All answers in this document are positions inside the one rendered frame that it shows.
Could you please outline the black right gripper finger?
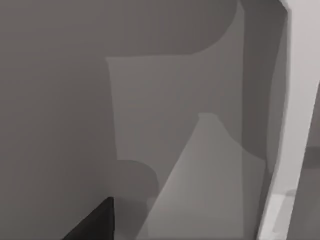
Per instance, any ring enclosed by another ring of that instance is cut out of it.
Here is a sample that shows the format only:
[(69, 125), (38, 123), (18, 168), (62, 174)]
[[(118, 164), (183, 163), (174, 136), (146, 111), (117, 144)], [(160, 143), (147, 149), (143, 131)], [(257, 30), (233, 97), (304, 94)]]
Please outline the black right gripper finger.
[(62, 240), (115, 240), (115, 198), (106, 198)]

